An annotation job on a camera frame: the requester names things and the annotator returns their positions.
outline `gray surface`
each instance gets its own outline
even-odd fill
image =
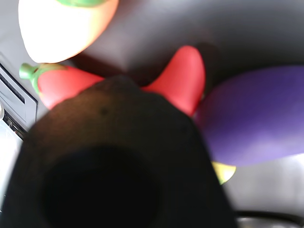
[[[22,140],[0,121],[0,211],[11,172],[19,154]]]
[[[34,64],[17,12],[18,0],[0,0],[0,62],[38,99],[30,82],[17,77],[21,63]],[[72,61],[103,76],[128,72],[146,83],[179,46],[190,44],[201,51],[211,85],[243,69],[303,63],[303,21],[302,0],[121,0],[108,30]],[[39,102],[38,117],[45,111]],[[304,216],[303,160],[238,168],[225,184],[235,209]]]
[[[223,186],[237,210],[304,217],[304,154],[238,167]]]
[[[266,218],[239,218],[240,228],[300,228],[300,226],[281,220]]]
[[[0,66],[0,75],[6,84],[0,80],[0,101],[4,109],[25,129],[28,130],[36,121],[37,102],[22,89],[7,72]],[[15,93],[22,98],[18,98],[10,89],[12,86]]]
[[[0,121],[3,120],[4,117],[4,107],[3,104],[0,102]]]

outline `red pepper toy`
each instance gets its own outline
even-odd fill
[[[49,109],[76,96],[103,80],[102,77],[60,64],[23,64],[20,77],[29,79]],[[163,95],[176,108],[192,116],[202,97],[205,69],[199,51],[191,46],[180,48],[163,73],[142,89]]]

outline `toy vegetable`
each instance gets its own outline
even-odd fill
[[[237,170],[235,166],[224,165],[215,161],[212,162],[212,166],[220,184],[227,182]]]
[[[19,0],[25,48],[37,63],[57,63],[91,45],[111,21],[118,0]]]
[[[215,87],[195,114],[217,162],[247,166],[304,151],[304,66],[244,72]]]
[[[37,67],[23,64],[20,77],[31,80],[49,109],[103,80],[100,76],[59,64],[41,64]],[[163,73],[142,89],[163,95],[175,107],[191,116],[202,97],[204,85],[205,71],[200,53],[193,47],[184,46]]]

